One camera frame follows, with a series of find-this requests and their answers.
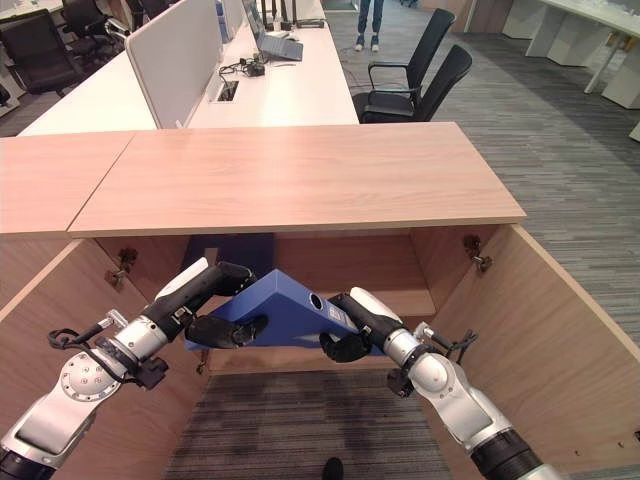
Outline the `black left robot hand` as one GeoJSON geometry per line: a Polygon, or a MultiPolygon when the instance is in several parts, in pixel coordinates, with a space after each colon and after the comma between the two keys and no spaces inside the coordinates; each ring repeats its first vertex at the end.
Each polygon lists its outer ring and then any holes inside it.
{"type": "Polygon", "coordinates": [[[244,322],[232,322],[211,313],[199,316],[198,310],[213,296],[234,296],[256,282],[251,269],[220,261],[204,268],[182,285],[156,299],[141,315],[151,320],[173,341],[179,333],[207,348],[235,349],[253,343],[266,329],[269,319],[255,316],[244,322]]]}

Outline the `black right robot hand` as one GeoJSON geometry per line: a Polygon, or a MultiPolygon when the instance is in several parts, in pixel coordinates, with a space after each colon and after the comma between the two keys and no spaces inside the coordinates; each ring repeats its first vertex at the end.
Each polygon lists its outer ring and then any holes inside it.
{"type": "Polygon", "coordinates": [[[373,347],[384,351],[387,338],[406,329],[387,305],[361,287],[334,295],[329,302],[342,310],[357,329],[338,341],[326,332],[319,335],[324,354],[336,363],[357,361],[369,355],[373,347]]]}

